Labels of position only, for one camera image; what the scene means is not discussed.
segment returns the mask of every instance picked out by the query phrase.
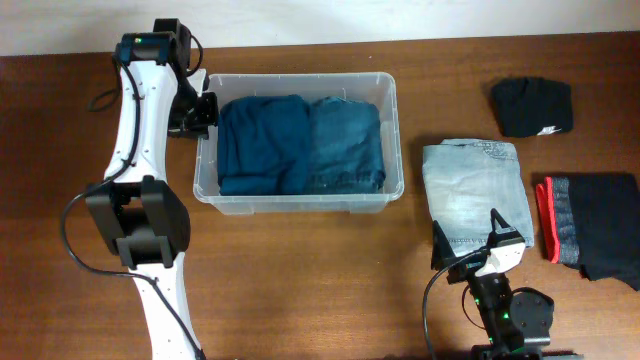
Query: white plastic container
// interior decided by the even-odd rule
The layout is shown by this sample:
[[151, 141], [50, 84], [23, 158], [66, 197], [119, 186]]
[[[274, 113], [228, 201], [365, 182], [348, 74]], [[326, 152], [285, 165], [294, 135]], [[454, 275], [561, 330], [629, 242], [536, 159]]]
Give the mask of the white plastic container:
[[220, 109], [245, 96], [298, 94], [308, 102], [327, 96], [366, 101], [380, 111], [380, 135], [386, 179], [380, 193], [355, 195], [220, 196], [217, 171], [218, 128], [209, 127], [209, 139], [198, 140], [193, 193], [225, 215], [256, 212], [349, 211], [376, 213], [404, 192], [396, 85], [387, 73], [232, 75], [210, 76], [209, 90]]

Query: white wall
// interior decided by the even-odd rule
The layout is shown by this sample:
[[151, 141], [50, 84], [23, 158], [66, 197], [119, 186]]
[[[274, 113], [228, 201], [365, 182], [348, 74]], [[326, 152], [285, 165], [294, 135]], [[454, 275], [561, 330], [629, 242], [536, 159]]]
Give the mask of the white wall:
[[111, 51], [177, 17], [205, 47], [640, 30], [640, 0], [3, 0], [0, 55]]

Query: black fabric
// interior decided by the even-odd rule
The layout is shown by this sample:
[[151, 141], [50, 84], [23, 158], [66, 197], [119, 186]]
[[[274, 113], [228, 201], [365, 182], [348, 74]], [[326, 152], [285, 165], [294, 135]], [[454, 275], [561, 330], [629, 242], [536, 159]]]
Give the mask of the black fabric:
[[491, 89], [504, 136], [527, 137], [573, 129], [571, 87], [543, 78], [510, 78]]
[[640, 193], [631, 174], [569, 178], [569, 200], [590, 280], [614, 277], [640, 290]]

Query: folded clothing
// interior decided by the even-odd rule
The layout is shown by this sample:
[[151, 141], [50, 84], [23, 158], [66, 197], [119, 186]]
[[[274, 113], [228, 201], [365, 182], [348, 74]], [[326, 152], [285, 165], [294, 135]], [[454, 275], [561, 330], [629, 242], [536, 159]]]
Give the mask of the folded clothing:
[[477, 139], [426, 146], [422, 175], [431, 218], [438, 221], [456, 256], [477, 250], [492, 231], [495, 208], [534, 244], [529, 204], [513, 144]]
[[527, 137], [573, 129], [571, 87], [543, 78], [504, 79], [491, 89], [505, 136]]
[[338, 97], [311, 105], [309, 161], [307, 194], [378, 192], [385, 179], [378, 109]]
[[220, 194], [302, 193], [310, 145], [309, 105], [300, 96], [231, 101], [218, 122]]
[[640, 290], [640, 193], [633, 175], [546, 177], [536, 197], [551, 262]]

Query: brown tabletop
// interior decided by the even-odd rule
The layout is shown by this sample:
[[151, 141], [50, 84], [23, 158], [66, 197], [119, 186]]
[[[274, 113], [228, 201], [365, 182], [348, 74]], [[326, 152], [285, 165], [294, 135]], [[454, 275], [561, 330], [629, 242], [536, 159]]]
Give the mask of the brown tabletop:
[[[537, 243], [509, 278], [555, 299], [548, 349], [638, 359], [640, 295], [544, 259], [533, 185], [557, 172], [640, 176], [639, 44], [640, 33], [615, 33], [206, 50], [209, 73], [389, 72], [405, 173], [404, 195], [375, 215], [224, 216], [193, 196], [196, 142], [170, 139], [169, 184], [191, 216], [191, 319], [208, 357], [426, 357], [421, 300], [434, 272], [422, 147], [473, 137], [518, 150]], [[80, 271], [58, 238], [65, 203], [102, 178], [113, 151], [119, 106], [86, 111], [112, 71], [108, 54], [0, 58], [2, 359], [151, 358], [133, 282]], [[509, 75], [571, 84], [575, 129], [503, 138], [486, 93]], [[86, 262], [121, 269], [84, 207], [69, 233]], [[487, 343], [462, 313], [463, 288], [441, 280], [430, 295], [440, 352]]]

